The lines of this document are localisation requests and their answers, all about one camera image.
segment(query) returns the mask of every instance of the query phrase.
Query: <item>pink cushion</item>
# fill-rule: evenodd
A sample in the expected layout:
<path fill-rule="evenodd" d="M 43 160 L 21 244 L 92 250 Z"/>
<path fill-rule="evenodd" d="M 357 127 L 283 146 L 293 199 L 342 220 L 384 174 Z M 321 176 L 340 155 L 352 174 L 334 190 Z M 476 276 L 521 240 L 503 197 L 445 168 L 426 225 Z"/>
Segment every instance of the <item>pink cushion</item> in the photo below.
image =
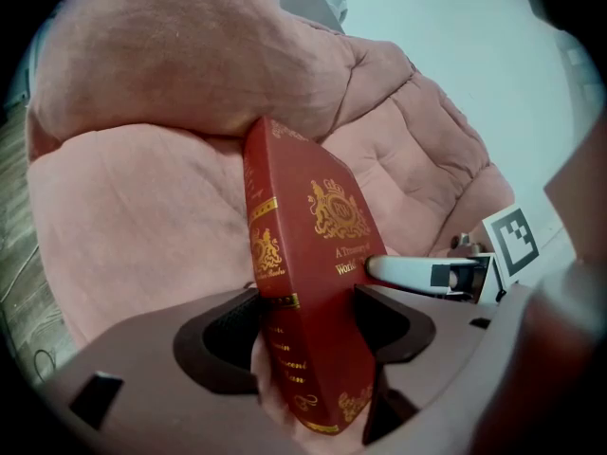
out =
<path fill-rule="evenodd" d="M 513 200 L 480 137 L 395 45 L 276 0 L 67 0 L 28 110 L 28 182 L 79 344 L 253 280 L 241 136 L 261 115 L 352 168 L 393 254 L 444 254 Z M 266 354 L 258 343 L 267 412 L 312 451 L 360 448 L 363 416 L 337 437 L 295 423 Z"/>

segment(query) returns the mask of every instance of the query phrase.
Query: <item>book cover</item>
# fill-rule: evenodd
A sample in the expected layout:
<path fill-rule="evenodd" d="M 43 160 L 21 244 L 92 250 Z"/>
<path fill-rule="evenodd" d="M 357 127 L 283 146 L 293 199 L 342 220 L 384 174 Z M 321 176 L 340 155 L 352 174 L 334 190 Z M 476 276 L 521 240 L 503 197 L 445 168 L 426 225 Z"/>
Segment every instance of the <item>book cover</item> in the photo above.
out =
<path fill-rule="evenodd" d="M 261 118 L 244 151 L 248 226 L 272 371 L 295 416 L 337 435 L 371 399 L 375 360 L 353 287 L 385 248 L 352 174 L 319 144 Z"/>

